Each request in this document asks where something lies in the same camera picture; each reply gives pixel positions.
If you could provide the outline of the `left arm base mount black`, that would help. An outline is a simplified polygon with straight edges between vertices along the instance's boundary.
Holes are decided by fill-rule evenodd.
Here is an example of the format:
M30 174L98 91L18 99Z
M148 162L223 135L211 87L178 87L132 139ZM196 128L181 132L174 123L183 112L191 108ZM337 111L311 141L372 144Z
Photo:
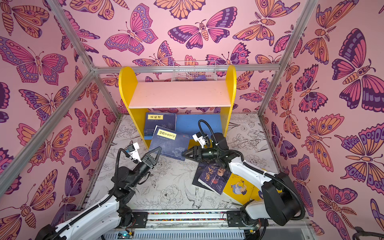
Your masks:
M148 212L132 212L122 216L119 227L140 229L145 228L148 222Z

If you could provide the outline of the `blue book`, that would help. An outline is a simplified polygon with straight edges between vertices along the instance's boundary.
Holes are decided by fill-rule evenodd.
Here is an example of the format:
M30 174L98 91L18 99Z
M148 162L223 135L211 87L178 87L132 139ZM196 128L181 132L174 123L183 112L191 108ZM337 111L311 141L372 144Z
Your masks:
M185 161L183 153L188 150L190 138L187 134L156 126L149 150L161 147L161 155Z
M144 132L155 131L157 126L174 131L177 115L171 113L146 113Z

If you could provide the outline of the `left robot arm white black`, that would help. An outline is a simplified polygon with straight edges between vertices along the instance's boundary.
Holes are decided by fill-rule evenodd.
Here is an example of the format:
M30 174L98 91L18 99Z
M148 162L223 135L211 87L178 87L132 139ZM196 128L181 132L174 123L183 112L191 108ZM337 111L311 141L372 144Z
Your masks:
M114 186L100 201L77 216L59 225L44 226L35 237L36 240L95 240L116 227L134 225L133 210L127 206L136 193L135 188L143 184L143 178L150 174L159 161L162 148L157 147L138 161L131 170L120 167L121 154L130 157L130 152L120 148L117 153Z

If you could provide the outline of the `black wolf cover book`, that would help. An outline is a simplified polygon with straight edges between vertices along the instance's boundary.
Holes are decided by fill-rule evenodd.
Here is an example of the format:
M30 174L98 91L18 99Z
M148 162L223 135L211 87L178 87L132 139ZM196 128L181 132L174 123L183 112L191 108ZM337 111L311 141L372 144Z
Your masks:
M208 187L204 186L203 184L201 184L199 182L199 177L201 176L203 170L206 168L206 166L208 164L209 163L206 163L206 162L199 163L198 168L197 168L196 173L195 173L195 176L194 176L194 179L193 179L192 185L199 187L199 188L202 188L202 189L206 189L208 191L211 191Z

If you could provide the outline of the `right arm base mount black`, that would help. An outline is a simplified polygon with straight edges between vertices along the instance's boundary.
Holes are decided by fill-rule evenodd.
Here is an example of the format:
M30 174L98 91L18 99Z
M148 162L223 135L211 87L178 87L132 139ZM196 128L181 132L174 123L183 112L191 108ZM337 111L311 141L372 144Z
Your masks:
M247 215L245 211L227 211L227 223L229 227L249 227L249 228L262 228L269 226L269 223L265 219L253 220Z

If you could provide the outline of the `dark illustrated cover book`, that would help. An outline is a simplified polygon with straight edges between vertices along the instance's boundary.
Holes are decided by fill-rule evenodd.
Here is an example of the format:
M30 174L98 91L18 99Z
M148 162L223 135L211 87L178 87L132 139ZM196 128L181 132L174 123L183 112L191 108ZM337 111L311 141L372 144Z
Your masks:
M231 172L216 164L208 164L198 178L198 182L218 195L223 193L231 177Z

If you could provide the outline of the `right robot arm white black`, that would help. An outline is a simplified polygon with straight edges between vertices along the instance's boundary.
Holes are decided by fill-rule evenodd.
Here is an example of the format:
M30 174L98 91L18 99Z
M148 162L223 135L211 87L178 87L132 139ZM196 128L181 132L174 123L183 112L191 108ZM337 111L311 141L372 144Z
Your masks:
M299 221L305 217L304 203L288 175L253 166L240 151L229 149L221 133L211 136L197 133L193 135L193 140L197 145L183 152L186 159L198 163L213 161L262 192L262 202L248 201L241 207L244 222L267 219L284 226L288 221Z

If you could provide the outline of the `blue book Mengxi Bitan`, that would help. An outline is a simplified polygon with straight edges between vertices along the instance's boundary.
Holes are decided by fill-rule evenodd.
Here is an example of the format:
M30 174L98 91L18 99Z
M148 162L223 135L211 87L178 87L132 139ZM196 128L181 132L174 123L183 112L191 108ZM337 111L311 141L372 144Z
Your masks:
M153 138L154 131L152 132L144 132L144 140L151 140Z

